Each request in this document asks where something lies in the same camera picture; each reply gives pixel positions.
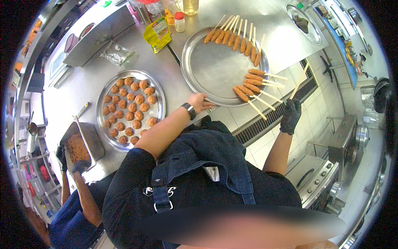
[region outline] black wristwatch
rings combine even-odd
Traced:
[[[191,106],[189,103],[184,103],[181,105],[181,107],[184,107],[185,109],[187,109],[189,115],[191,116],[191,120],[195,119],[196,112],[195,112],[195,109],[193,108],[193,106]]]

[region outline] cook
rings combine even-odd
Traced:
[[[300,104],[288,100],[280,133],[259,170],[245,160],[246,149],[220,121],[207,116],[200,128],[185,128],[196,114],[214,105],[205,97],[192,94],[127,153],[102,212],[104,228],[117,248],[163,248],[162,241],[143,235],[137,225],[170,209],[215,204],[301,207],[298,192],[284,177]]]

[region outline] container lid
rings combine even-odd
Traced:
[[[176,20],[182,20],[182,19],[184,19],[184,17],[185,17],[184,12],[177,12],[174,14],[174,19],[176,19]]]

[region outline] black glove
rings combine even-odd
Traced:
[[[296,125],[301,117],[301,104],[298,100],[288,99],[285,106],[285,114],[281,121],[281,132],[289,135],[295,133]]]
[[[65,148],[63,145],[58,146],[57,153],[55,154],[61,162],[61,171],[66,172],[68,167],[66,165]]]
[[[77,161],[76,164],[73,166],[72,174],[76,171],[79,171],[82,174],[87,168],[91,166],[91,163],[86,160]]]

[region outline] round metal tray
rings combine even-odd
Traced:
[[[116,94],[112,94],[110,92],[111,87],[113,87],[116,84],[116,81],[119,78],[127,78],[127,77],[134,77],[133,81],[134,82],[140,82],[141,80],[147,80],[149,86],[153,87],[155,89],[155,93],[153,94],[154,96],[156,96],[156,103],[153,105],[150,105],[150,109],[147,112],[142,112],[144,115],[144,119],[141,121],[141,128],[140,129],[133,129],[132,125],[133,125],[133,121],[135,120],[135,118],[132,121],[127,121],[126,120],[126,114],[129,112],[128,110],[128,106],[129,104],[133,103],[134,101],[129,101],[127,100],[127,95],[122,97],[119,95],[119,93]],[[140,88],[137,91],[133,91],[131,90],[130,86],[124,85],[123,87],[120,88],[124,88],[127,90],[127,93],[129,92],[133,92],[134,95],[138,95],[138,94],[142,94],[145,97],[145,103],[147,103],[147,96],[144,94],[144,91],[141,90]],[[105,95],[109,94],[110,96],[113,95],[118,95],[120,97],[120,100],[126,100],[127,101],[127,106],[126,109],[121,109],[117,104],[116,104],[116,110],[122,110],[124,115],[123,118],[121,119],[117,119],[115,124],[111,124],[111,127],[109,129],[106,129],[103,125],[103,122],[109,118],[110,115],[114,115],[114,113],[109,113],[108,115],[104,116],[102,114],[102,109],[104,108],[105,105],[109,105],[112,102],[109,103],[104,103],[103,99],[105,97]],[[97,99],[97,105],[96,105],[96,114],[97,114],[97,121],[98,121],[98,126],[99,126],[99,130],[100,132],[100,136],[104,136],[106,138],[106,140],[109,142],[110,145],[112,145],[116,150],[121,151],[121,152],[128,152],[130,149],[132,149],[134,147],[133,144],[130,143],[130,138],[137,136],[140,137],[140,132],[143,129],[149,129],[150,126],[148,125],[148,119],[150,117],[155,117],[157,118],[158,122],[160,122],[162,119],[164,119],[166,112],[165,112],[165,106],[166,106],[166,102],[165,102],[165,98],[164,98],[164,93],[162,88],[160,87],[159,83],[152,77],[150,76],[147,72],[142,71],[142,70],[123,70],[118,72],[117,74],[113,75],[105,84],[101,94],[98,96]],[[137,110],[140,110],[140,105],[137,104]],[[121,136],[126,135],[125,131],[119,131],[118,136],[116,137],[111,137],[109,134],[109,131],[113,128],[116,128],[116,124],[119,122],[123,122],[125,125],[125,128],[130,127],[131,129],[133,129],[134,134],[131,137],[127,137],[127,143],[122,145],[119,144],[118,139]]]
[[[214,27],[200,29],[187,40],[182,51],[182,74],[194,92],[207,93],[209,96],[206,100],[216,105],[225,107],[248,105],[234,93],[232,87],[243,84],[249,69],[256,68],[269,73],[267,57],[262,50],[259,66],[255,67],[250,56],[245,56],[239,49],[233,51],[232,47],[215,42],[205,44],[204,38]]]

